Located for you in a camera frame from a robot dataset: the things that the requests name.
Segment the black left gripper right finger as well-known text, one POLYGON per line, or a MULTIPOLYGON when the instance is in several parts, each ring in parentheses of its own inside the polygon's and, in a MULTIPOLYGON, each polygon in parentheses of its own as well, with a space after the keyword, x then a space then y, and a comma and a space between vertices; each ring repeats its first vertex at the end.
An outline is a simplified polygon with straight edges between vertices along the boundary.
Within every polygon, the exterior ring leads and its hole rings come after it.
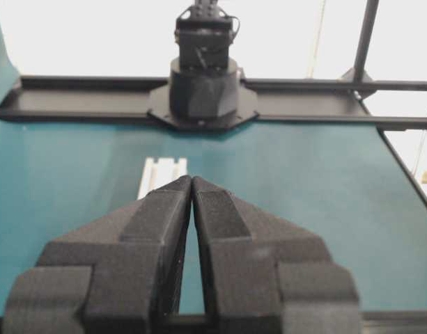
POLYGON ((359 295, 321 236, 192 180, 207 313, 221 333, 360 333, 359 295))

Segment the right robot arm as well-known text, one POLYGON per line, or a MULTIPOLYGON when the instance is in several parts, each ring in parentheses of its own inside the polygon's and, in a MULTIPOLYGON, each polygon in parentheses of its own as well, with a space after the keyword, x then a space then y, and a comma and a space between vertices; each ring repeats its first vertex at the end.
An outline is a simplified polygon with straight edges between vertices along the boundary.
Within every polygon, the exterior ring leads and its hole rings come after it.
MULTIPOLYGON (((176 20, 170 110, 209 124, 238 110, 239 76, 228 49, 238 31, 216 1, 176 20)), ((192 180, 205 311, 220 333, 359 333, 350 272, 324 240, 201 177, 192 180)))

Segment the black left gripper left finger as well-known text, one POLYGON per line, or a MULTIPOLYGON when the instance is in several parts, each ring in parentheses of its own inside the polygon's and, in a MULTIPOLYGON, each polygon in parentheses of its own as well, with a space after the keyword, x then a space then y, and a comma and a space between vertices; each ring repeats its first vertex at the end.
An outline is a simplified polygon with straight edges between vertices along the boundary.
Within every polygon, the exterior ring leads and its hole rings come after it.
POLYGON ((149 333, 180 298, 191 183, 183 176, 49 241, 15 280, 4 333, 149 333))

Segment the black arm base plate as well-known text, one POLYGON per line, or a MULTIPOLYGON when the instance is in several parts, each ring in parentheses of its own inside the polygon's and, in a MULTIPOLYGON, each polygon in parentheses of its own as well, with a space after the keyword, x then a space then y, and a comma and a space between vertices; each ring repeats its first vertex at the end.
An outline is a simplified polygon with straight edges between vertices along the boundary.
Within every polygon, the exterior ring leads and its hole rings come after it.
POLYGON ((254 91, 238 86, 230 92, 182 90, 165 85, 150 92, 147 115, 184 132, 226 132, 258 117, 254 91))

